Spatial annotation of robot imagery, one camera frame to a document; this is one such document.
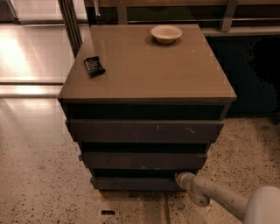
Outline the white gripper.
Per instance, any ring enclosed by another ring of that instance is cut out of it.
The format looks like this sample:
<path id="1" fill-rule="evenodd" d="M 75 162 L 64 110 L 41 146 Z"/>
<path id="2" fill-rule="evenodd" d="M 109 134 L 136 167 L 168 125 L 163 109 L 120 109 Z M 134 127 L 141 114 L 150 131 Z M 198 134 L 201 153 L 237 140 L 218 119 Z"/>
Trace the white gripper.
<path id="1" fill-rule="evenodd" d="M 199 207 L 207 207 L 210 204 L 210 197 L 206 194 L 207 184 L 211 180 L 204 176 L 196 176 L 191 172 L 175 174 L 175 181 L 180 188 L 185 190 L 191 201 Z"/>

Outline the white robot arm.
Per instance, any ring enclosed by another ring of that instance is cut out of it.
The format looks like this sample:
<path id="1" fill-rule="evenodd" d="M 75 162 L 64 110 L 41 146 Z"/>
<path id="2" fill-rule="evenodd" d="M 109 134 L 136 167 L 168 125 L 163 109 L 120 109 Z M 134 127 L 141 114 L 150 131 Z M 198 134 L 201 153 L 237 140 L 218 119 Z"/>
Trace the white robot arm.
<path id="1" fill-rule="evenodd" d="M 199 207 L 206 207 L 214 200 L 243 224 L 280 224 L 280 189 L 277 187 L 262 186 L 245 198 L 206 176 L 181 172 L 175 175 L 175 180 Z"/>

